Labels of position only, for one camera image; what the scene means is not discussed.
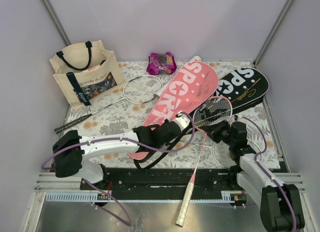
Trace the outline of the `pink frame badminton racket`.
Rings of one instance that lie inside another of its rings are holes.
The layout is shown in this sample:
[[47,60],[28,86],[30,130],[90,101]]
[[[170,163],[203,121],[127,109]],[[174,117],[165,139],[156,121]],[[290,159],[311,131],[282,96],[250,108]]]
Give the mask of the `pink frame badminton racket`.
[[[212,96],[208,98],[202,106],[195,110],[192,119],[195,127],[198,130],[203,131],[203,127],[212,126],[223,121],[228,122],[231,119],[232,113],[232,104],[226,97]],[[199,161],[200,158],[198,157],[193,173],[186,186],[179,214],[175,222],[175,225],[181,228],[184,226],[188,206],[193,194]]]

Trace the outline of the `black racket cover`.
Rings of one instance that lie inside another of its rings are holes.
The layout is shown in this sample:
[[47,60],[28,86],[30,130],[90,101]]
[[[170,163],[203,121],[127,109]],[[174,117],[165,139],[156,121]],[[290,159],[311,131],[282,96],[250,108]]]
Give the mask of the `black racket cover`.
[[260,104],[269,88],[269,81],[260,71],[241,67],[220,78],[212,95],[228,98],[235,115]]

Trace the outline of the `pink racket cover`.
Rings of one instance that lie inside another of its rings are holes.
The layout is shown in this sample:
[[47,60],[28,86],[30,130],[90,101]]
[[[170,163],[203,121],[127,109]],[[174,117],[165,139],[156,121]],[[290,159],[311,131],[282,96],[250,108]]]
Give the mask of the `pink racket cover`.
[[[210,65],[196,60],[185,63],[164,89],[143,126],[161,126],[182,116],[178,115],[179,112],[190,114],[216,91],[218,83],[218,74]],[[131,140],[139,142],[133,130],[128,135]],[[137,145],[129,155],[133,159],[144,159],[148,151],[138,149]]]

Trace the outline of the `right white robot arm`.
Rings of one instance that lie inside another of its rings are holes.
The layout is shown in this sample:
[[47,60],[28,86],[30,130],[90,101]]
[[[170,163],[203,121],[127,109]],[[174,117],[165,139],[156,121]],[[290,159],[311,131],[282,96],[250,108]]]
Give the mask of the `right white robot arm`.
[[227,174],[228,186],[249,194],[259,206],[261,222],[268,232],[296,232],[305,227],[299,189],[277,178],[259,161],[260,153],[248,143],[245,123],[224,120],[202,129],[215,143],[228,146],[235,162]]

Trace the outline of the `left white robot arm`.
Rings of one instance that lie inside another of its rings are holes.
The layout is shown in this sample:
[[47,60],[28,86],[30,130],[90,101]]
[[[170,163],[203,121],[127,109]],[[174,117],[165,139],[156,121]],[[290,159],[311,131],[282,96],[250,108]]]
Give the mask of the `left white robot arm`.
[[162,125],[149,125],[105,136],[80,136],[68,131],[53,147],[54,170],[57,178],[77,176],[88,180],[98,190],[107,187],[105,168],[91,159],[125,153],[136,161],[147,159],[154,152],[168,152],[164,146],[182,135],[192,125],[192,118],[179,114]]

